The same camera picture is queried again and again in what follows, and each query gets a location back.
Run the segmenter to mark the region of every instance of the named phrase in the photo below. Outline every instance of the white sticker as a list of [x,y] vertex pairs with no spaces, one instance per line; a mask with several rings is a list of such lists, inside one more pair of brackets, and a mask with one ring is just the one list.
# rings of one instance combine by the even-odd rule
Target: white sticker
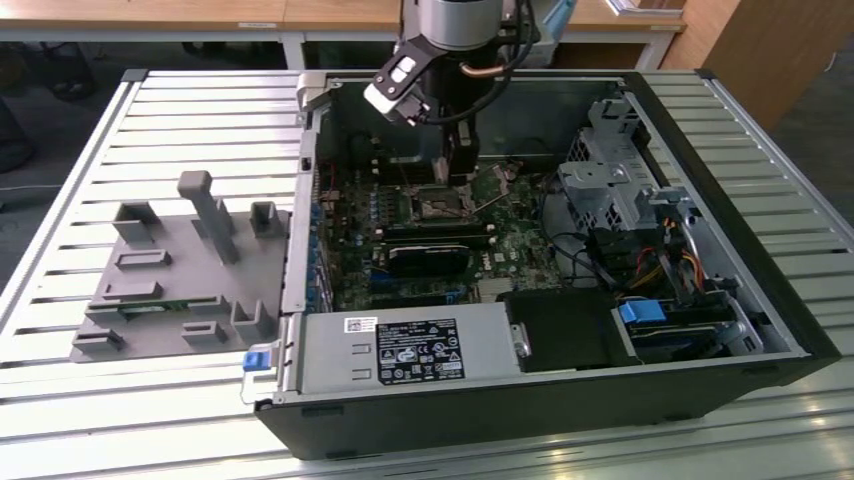
[[279,26],[278,23],[258,23],[258,22],[238,23],[239,28],[277,28],[278,26]]
[[345,333],[377,331],[377,317],[350,317],[345,319]]

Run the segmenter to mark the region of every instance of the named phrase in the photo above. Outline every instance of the barcode label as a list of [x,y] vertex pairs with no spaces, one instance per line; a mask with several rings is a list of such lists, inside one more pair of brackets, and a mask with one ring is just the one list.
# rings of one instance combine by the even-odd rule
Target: barcode label
[[259,22],[241,22],[239,28],[277,28],[279,25],[275,23],[259,23]]
[[448,372],[450,370],[462,370],[464,369],[462,362],[446,362],[446,363],[441,363],[440,365],[442,365],[442,368],[438,368],[437,370],[442,370],[445,372]]
[[350,317],[345,319],[345,333],[377,331],[377,317]]

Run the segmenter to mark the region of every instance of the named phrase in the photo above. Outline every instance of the table leg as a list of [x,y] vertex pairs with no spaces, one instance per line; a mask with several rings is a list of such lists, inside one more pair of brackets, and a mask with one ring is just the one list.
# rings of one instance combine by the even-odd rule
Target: table leg
[[673,37],[673,32],[661,32],[656,34],[650,43],[644,47],[644,52],[638,58],[638,65],[636,66],[638,70],[658,70],[662,60],[665,59],[665,55],[668,54]]
[[305,43],[306,35],[303,32],[285,32],[282,34],[282,49],[285,50],[285,60],[289,64],[289,70],[306,70]]

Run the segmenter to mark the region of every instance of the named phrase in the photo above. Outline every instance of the copper pipe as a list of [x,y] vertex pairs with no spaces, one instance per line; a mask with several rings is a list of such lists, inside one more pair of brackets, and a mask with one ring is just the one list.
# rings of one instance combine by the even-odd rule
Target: copper pipe
[[492,77],[498,77],[501,74],[505,73],[504,65],[496,65],[494,67],[488,67],[488,68],[474,68],[468,63],[461,63],[460,69],[472,78],[492,78]]

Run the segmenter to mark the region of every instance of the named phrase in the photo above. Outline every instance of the robotic arm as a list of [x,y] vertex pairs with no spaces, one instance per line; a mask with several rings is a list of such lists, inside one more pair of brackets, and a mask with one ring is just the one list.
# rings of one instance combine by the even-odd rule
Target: robotic arm
[[[561,29],[574,4],[576,0],[561,0],[556,5],[564,12]],[[417,16],[418,31],[365,91],[389,120],[442,128],[452,185],[465,184],[474,172],[476,115],[506,90],[541,38],[532,0],[513,0],[509,13],[504,10],[504,0],[406,0],[405,18]],[[502,51],[509,60],[500,64]]]

